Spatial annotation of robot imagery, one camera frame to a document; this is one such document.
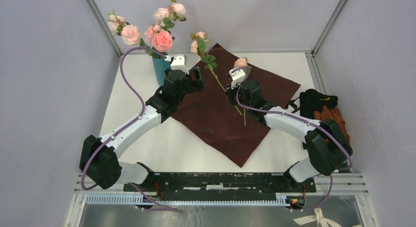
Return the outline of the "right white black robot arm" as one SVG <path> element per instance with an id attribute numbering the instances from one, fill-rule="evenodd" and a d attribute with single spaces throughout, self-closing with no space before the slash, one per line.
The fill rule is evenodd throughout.
<path id="1" fill-rule="evenodd" d="M 308 178 L 329 176 L 335 170 L 342 170 L 343 163 L 352 164 L 352 148 L 334 120 L 305 118 L 264 100 L 255 80 L 232 83 L 225 94 L 232 105 L 246 109 L 255 122 L 281 130 L 306 145 L 308 157 L 286 171 L 289 174 L 283 179 L 286 190 L 295 192 Z"/>

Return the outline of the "black ribbon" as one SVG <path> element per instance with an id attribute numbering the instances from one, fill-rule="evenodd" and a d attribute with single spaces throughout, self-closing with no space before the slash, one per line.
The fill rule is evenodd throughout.
<path id="1" fill-rule="evenodd" d="M 295 98 L 295 99 L 293 99 L 293 100 L 290 100 L 288 103 L 287 103 L 287 105 L 284 107 L 284 109 L 285 110 L 289 110 L 289 109 L 292 109 L 292 113 L 296 113 L 296 112 L 298 112 L 299 110 L 300 110 L 300 106 L 298 106 L 297 104 L 296 104 L 296 101 L 297 100 L 299 100 L 300 98 L 299 97 L 297 97 L 297 98 Z"/>

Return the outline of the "red paper bouquet wrapper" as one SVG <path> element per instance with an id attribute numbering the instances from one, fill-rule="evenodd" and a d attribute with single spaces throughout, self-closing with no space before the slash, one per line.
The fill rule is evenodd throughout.
<path id="1" fill-rule="evenodd" d="M 223 89 L 229 83 L 227 73 L 238 57 L 219 44 L 215 44 L 209 54 L 216 58 L 218 67 L 214 71 L 218 77 L 205 68 L 204 62 L 198 62 L 196 66 L 204 77 L 205 88 L 202 92 L 186 95 L 172 117 L 242 167 L 270 128 L 250 117 L 243 119 L 243 109 L 231 105 L 224 93 Z"/>

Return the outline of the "pale pink rose stem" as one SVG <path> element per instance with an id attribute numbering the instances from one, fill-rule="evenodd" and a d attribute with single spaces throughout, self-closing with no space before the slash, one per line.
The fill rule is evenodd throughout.
<path id="1" fill-rule="evenodd" d="M 200 60 L 205 64 L 205 69 L 209 69 L 218 85 L 221 87 L 223 92 L 226 92 L 224 85 L 218 78 L 218 75 L 215 72 L 215 69 L 218 67 L 216 57 L 207 52 L 207 47 L 209 43 L 209 37 L 205 32 L 196 32 L 191 33 L 191 46 L 190 50 L 192 54 L 199 56 Z"/>

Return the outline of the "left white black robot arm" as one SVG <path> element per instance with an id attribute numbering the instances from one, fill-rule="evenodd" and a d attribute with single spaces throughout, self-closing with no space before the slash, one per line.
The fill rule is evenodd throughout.
<path id="1" fill-rule="evenodd" d="M 163 86 L 159 87 L 142 108 L 127 122 L 101 137 L 88 136 L 83 142 L 79 168 L 83 190 L 108 189 L 118 182 L 134 183 L 141 191 L 154 186 L 152 170 L 142 163 L 124 163 L 119 158 L 146 132 L 171 117 L 185 95 L 204 90 L 204 78 L 199 67 L 188 73 L 167 70 Z"/>

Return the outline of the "single peach rose stem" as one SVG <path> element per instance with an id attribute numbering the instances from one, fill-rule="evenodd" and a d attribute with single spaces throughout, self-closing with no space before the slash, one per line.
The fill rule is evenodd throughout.
<path id="1" fill-rule="evenodd" d="M 251 71 L 248 66 L 248 59 L 246 57 L 237 59 L 234 63 L 234 68 L 241 68 L 241 70 L 245 73 L 245 79 L 247 79 Z M 244 126 L 246 126 L 246 109 L 243 109 L 243 121 Z"/>

